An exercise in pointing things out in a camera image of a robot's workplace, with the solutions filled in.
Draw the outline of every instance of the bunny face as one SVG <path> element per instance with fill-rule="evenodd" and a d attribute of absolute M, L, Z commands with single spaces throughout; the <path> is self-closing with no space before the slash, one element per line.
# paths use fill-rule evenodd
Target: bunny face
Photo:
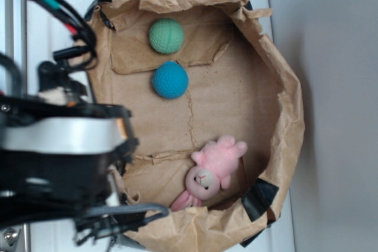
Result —
<path fill-rule="evenodd" d="M 185 185 L 191 195 L 202 201 L 214 197 L 220 189 L 219 178 L 212 171 L 200 166 L 190 169 Z"/>

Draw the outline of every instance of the blue ball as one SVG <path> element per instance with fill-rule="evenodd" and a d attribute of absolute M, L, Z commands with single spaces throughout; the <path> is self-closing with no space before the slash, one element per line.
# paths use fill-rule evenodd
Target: blue ball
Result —
<path fill-rule="evenodd" d="M 165 99 L 181 97 L 189 85 L 189 77 L 185 69 L 173 61 L 167 61 L 156 69 L 152 78 L 155 91 Z"/>

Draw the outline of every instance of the bunny ear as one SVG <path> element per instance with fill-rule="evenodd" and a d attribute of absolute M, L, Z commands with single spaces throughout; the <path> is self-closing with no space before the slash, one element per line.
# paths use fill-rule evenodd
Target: bunny ear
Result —
<path fill-rule="evenodd" d="M 228 189 L 231 185 L 231 175 L 228 175 L 220 180 L 222 189 Z"/>
<path fill-rule="evenodd" d="M 202 201 L 196 197 L 193 197 L 192 207 L 202 207 Z"/>
<path fill-rule="evenodd" d="M 241 142 L 237 142 L 235 146 L 230 150 L 232 152 L 232 155 L 236 159 L 239 159 L 241 156 L 243 156 L 247 152 L 248 146 L 246 142 L 241 141 Z"/>
<path fill-rule="evenodd" d="M 171 210 L 176 212 L 191 207 L 193 203 L 193 196 L 185 190 L 171 205 Z"/>
<path fill-rule="evenodd" d="M 191 159 L 196 162 L 197 165 L 200 165 L 205 157 L 205 153 L 203 151 L 201 152 L 193 152 L 191 154 Z"/>
<path fill-rule="evenodd" d="M 235 138 L 231 135 L 223 135 L 218 139 L 217 144 L 221 146 L 222 148 L 231 148 L 233 145 L 235 145 Z"/>

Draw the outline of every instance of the plush toy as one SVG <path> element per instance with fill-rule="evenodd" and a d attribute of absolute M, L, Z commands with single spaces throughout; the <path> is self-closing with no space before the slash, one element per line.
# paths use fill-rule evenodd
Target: plush toy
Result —
<path fill-rule="evenodd" d="M 217 142 L 207 143 L 201 151 L 193 152 L 191 158 L 197 165 L 189 170 L 186 190 L 171 205 L 172 211 L 200 207 L 202 201 L 214 197 L 220 188 L 227 189 L 231 174 L 246 151 L 246 142 L 236 142 L 233 136 L 224 135 Z"/>

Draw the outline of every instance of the paper bag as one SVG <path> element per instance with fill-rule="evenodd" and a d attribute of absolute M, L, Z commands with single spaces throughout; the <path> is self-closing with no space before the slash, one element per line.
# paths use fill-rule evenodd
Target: paper bag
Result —
<path fill-rule="evenodd" d="M 223 251 L 276 221 L 294 174 L 304 134 L 300 83 L 248 0 L 112 0 L 100 2 L 89 24 L 98 66 L 89 71 L 100 103 L 133 113 L 140 145 L 123 176 L 130 204 L 170 206 L 185 189 L 191 152 L 224 134 L 248 152 L 221 190 L 203 207 L 172 212 L 126 235 L 151 251 Z M 175 54 L 158 54 L 148 41 L 151 25 L 176 19 L 185 40 Z M 172 60 L 189 76 L 175 100 L 153 90 L 154 70 Z"/>

